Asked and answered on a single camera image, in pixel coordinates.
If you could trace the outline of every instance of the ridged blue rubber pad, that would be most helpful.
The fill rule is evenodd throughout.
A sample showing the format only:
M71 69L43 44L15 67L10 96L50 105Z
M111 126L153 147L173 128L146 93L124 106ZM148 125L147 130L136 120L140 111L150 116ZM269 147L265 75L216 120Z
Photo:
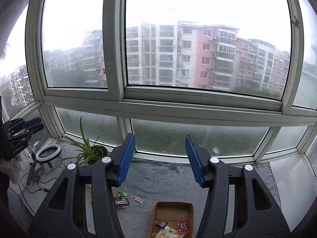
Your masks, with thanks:
M119 186L126 180L126 175L128 174L134 151L135 136L132 135L119 164L119 174L117 178L117 184Z
M203 187L205 180L202 175L202 165L191 142L191 139L188 136L185 138L185 150L189 159L189 163L191 164L191 170L193 171L195 181L199 183L200 187Z

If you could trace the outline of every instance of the person's hand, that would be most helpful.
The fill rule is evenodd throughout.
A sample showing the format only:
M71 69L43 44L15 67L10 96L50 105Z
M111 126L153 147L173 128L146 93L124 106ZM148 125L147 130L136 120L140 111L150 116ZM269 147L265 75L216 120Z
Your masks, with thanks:
M10 161L0 158L0 171L7 174L13 184L19 183L20 172L23 171L21 161L22 158L20 154L12 158Z

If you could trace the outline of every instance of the sky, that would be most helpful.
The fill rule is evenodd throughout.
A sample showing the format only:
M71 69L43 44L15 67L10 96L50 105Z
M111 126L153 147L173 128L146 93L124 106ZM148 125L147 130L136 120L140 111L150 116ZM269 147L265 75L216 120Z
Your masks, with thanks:
M317 45L317 16L307 0L300 0L304 20L304 60L315 63L311 44ZM44 50L78 47L86 31L102 29L103 0L45 0L42 22ZM0 76L25 63L24 34L27 8L9 38ZM177 20L202 25L240 28L238 36L261 39L281 51L290 51L291 30L286 0L126 0L126 26L143 22L177 24Z

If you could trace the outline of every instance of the potted plant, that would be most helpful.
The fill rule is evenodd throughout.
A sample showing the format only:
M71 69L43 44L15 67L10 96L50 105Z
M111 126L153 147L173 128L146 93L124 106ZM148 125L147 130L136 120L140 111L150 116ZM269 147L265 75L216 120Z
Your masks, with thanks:
M72 143L70 145L76 146L79 149L76 149L75 151L79 151L80 153L78 154L78 156L76 157L67 157L67 158L63 158L61 161L63 161L64 167L65 167L65 160L68 159L74 159L76 158L76 164L78 166L80 165L92 165L94 163L96 163L99 159L105 157L108 155L108 150L102 146L102 145L96 145L97 140L102 137L103 135L99 136L95 141L94 144L91 146L89 143L89 139L85 137L84 135L84 131L82 128L82 124L81 124L81 118L80 117L80 132L82 135L82 139L84 141L84 144L81 144L75 140L73 140L72 138L69 137L65 137L66 139L70 140Z

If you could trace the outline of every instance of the brown cardboard box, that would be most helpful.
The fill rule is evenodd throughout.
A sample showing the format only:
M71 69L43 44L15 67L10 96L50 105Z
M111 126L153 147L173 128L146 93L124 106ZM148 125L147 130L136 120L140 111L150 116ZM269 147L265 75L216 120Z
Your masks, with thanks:
M167 221L170 228L178 230L177 220L188 221L189 233L184 238L193 237L194 229L194 207L191 203L185 202L157 202L155 204L151 219L151 228L149 238L153 238L153 233L158 233L160 228L156 227L156 223L160 220Z

